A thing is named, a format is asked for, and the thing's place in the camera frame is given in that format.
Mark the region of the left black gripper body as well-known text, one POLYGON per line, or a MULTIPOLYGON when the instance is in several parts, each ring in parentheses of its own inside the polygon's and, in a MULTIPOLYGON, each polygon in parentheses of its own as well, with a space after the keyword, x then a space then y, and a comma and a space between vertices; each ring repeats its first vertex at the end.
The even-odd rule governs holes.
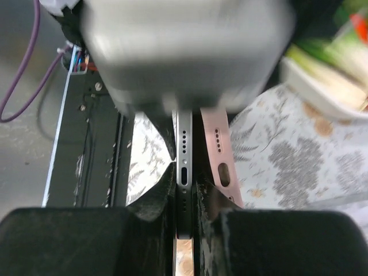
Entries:
POLYGON ((82 34, 82 16, 86 10, 85 1, 58 1, 61 15, 55 15, 54 19, 60 24, 65 38, 89 52, 82 34))

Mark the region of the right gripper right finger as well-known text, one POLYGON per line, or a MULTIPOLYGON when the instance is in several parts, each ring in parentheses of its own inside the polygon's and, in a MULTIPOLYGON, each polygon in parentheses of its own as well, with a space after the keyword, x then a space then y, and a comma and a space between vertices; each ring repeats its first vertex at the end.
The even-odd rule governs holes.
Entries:
POLYGON ((195 275, 366 275, 367 244, 346 214, 240 209, 193 186, 195 275))

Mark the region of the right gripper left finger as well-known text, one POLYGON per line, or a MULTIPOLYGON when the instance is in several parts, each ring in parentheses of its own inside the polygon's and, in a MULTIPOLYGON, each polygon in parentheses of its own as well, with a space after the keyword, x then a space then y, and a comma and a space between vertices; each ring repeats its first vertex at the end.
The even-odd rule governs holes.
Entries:
POLYGON ((176 165, 126 207, 16 209, 1 221, 2 275, 174 275, 176 165))

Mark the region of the pink phone case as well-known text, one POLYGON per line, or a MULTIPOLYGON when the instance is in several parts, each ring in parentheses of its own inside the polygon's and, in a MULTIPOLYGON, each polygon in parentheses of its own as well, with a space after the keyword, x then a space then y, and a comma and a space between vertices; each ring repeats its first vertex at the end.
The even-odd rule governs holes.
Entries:
POLYGON ((244 204, 236 175, 226 110, 201 109, 201 116, 214 185, 242 208, 244 204))

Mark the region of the phone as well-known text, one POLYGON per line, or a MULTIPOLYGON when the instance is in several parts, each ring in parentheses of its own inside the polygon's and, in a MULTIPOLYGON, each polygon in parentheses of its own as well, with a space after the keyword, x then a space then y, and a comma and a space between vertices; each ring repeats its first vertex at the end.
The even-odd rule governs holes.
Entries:
POLYGON ((177 111, 176 115, 176 222, 177 238, 191 239, 193 231, 193 116, 177 111))

